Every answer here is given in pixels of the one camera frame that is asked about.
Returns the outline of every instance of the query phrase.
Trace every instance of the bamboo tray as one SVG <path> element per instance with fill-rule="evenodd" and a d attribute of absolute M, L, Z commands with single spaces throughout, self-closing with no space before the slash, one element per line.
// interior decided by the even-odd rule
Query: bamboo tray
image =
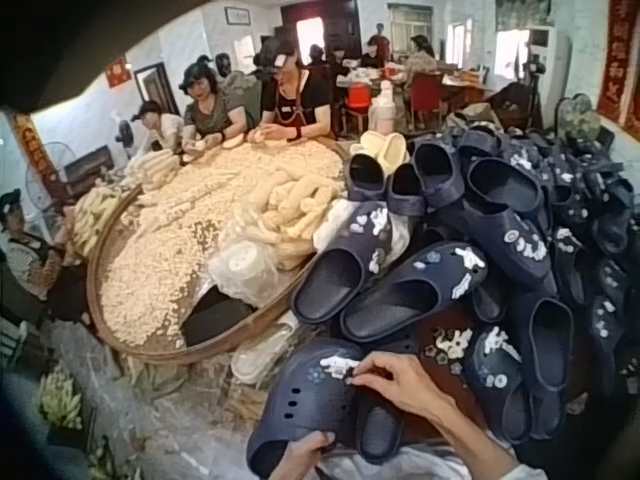
<path fill-rule="evenodd" d="M 324 138 L 316 141 L 338 154 L 343 161 L 349 158 L 348 153 L 335 141 Z M 113 260 L 123 250 L 129 238 L 135 233 L 133 229 L 123 225 L 120 217 L 136 201 L 140 194 L 142 194 L 142 187 L 138 186 L 122 199 L 99 235 L 96 246 L 89 257 L 87 274 L 89 310 L 98 333 L 106 344 L 120 353 L 138 358 L 146 363 L 156 365 L 185 365 L 199 362 L 237 348 L 245 340 L 259 335 L 287 311 L 291 295 L 309 269 L 311 262 L 294 277 L 289 286 L 274 298 L 271 303 L 239 322 L 235 327 L 206 342 L 190 347 L 176 348 L 172 345 L 172 339 L 163 340 L 155 334 L 152 335 L 143 346 L 131 346 L 120 341 L 104 320 L 100 302 L 100 291 L 103 280 L 106 278 L 109 265 L 111 265 Z M 180 323 L 190 315 L 195 306 L 195 302 L 193 301 L 194 290 L 195 282 L 190 282 L 188 286 L 189 293 L 179 301 L 178 307 L 184 308 L 185 311 L 184 315 L 181 315 Z"/>

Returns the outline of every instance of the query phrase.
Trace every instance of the pile of corn kernels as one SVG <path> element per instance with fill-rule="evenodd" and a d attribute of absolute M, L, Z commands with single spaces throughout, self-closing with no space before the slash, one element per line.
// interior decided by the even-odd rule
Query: pile of corn kernels
<path fill-rule="evenodd" d="M 184 346 L 178 302 L 215 248 L 234 205 L 282 166 L 338 178 L 342 160 L 316 142 L 268 148 L 244 144 L 182 168 L 173 181 L 139 197 L 136 232 L 107 269 L 101 306 L 113 334 L 142 346 L 154 334 Z"/>

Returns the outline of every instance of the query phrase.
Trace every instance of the red banner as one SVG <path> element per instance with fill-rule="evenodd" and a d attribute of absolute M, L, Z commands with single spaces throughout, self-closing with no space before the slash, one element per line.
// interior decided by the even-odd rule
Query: red banner
<path fill-rule="evenodd" d="M 636 72 L 635 88 L 629 104 L 627 119 L 624 122 L 624 129 L 640 141 L 640 67 Z"/>
<path fill-rule="evenodd" d="M 638 18 L 637 0 L 609 0 L 607 63 L 598 112 L 616 123 L 622 112 L 622 95 L 629 76 L 633 30 Z"/>
<path fill-rule="evenodd" d="M 11 128 L 20 142 L 29 164 L 40 177 L 51 198 L 60 202 L 69 198 L 69 193 L 61 182 L 56 167 L 51 162 L 44 145 L 42 145 L 31 117 L 22 113 L 12 113 L 7 117 L 11 120 Z"/>

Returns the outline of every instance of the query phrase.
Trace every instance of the bracelet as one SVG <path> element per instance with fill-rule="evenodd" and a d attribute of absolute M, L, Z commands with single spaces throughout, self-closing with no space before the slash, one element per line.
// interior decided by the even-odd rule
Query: bracelet
<path fill-rule="evenodd" d="M 302 138 L 302 127 L 295 127 L 296 128 L 296 136 L 294 138 L 290 138 L 287 140 L 287 142 L 295 142 L 296 140 L 300 140 Z"/>

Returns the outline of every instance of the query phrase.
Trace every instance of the red stool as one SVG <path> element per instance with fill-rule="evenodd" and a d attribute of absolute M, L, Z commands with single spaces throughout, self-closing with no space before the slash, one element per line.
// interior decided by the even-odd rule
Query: red stool
<path fill-rule="evenodd" d="M 364 83 L 355 83 L 349 87 L 347 101 L 342 109 L 342 130 L 347 133 L 347 114 L 358 121 L 358 136 L 364 133 L 364 121 L 371 106 L 371 88 Z"/>

